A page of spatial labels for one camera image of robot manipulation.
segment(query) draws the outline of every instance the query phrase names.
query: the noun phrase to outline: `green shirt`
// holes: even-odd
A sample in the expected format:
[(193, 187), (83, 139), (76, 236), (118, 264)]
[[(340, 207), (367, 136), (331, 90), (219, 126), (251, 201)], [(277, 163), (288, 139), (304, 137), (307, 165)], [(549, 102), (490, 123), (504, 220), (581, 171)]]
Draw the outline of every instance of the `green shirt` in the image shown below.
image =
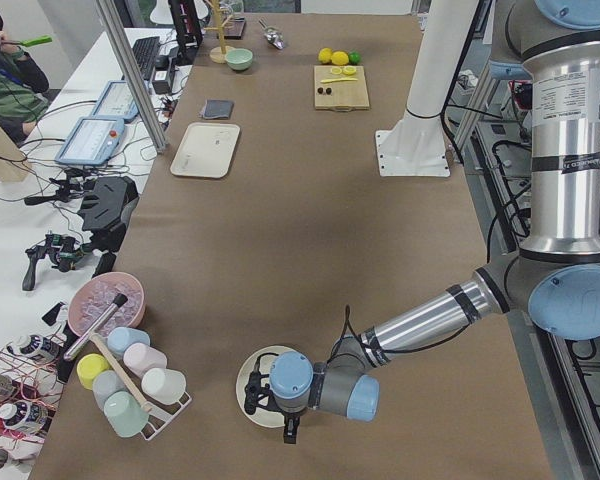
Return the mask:
[[(3, 58), (8, 63), (9, 73), (16, 78), (21, 78), (16, 61), (10, 58), (10, 55), (3, 55)], [(30, 88), (18, 85), (0, 73), (0, 117), (33, 122), (44, 114), (48, 106), (49, 102), (45, 98), (39, 97)]]

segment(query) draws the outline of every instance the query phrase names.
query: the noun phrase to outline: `label on robot arm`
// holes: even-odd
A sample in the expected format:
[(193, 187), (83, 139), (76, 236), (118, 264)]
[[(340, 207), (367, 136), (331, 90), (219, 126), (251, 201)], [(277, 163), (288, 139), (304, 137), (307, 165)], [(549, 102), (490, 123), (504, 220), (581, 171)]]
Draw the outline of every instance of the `label on robot arm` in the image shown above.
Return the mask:
[(534, 83), (534, 127), (581, 118), (600, 121), (600, 68), (565, 73)]

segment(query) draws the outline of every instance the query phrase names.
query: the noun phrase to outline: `white wall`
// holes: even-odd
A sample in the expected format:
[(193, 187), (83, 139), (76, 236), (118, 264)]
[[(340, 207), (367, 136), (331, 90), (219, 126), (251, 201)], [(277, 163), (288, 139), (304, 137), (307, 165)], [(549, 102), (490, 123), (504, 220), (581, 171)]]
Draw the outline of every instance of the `white wall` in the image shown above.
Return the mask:
[(302, 13), (404, 15), (412, 0), (301, 0)]
[(103, 31), (93, 2), (84, 0), (0, 0), (0, 14), (13, 39), (51, 35), (52, 43), (29, 49), (51, 88), (62, 88)]

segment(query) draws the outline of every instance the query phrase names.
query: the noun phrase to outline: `wooden cutting board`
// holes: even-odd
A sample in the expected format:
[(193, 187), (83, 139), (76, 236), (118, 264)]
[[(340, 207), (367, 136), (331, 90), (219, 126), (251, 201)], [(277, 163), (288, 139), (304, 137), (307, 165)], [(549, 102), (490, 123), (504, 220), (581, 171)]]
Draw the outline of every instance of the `wooden cutting board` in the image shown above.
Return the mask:
[[(356, 67), (354, 75), (334, 75), (331, 65), (315, 65), (313, 67), (313, 99), (316, 110), (369, 110), (369, 93), (364, 76), (364, 67)], [(321, 83), (324, 79), (357, 78), (355, 81)], [(326, 91), (331, 88), (331, 94), (318, 93), (318, 88)]]

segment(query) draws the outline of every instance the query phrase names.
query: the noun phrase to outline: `person's hand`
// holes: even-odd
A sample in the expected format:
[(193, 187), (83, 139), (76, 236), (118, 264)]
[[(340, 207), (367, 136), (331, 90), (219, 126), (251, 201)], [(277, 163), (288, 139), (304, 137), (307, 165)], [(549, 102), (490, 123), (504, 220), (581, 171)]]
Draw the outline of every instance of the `person's hand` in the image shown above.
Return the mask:
[(20, 50), (18, 45), (12, 45), (9, 42), (9, 36), (7, 32), (1, 30), (0, 31), (0, 51), (6, 54), (13, 54)]
[(36, 122), (25, 122), (22, 124), (22, 131), (28, 137), (33, 129), (36, 128)]

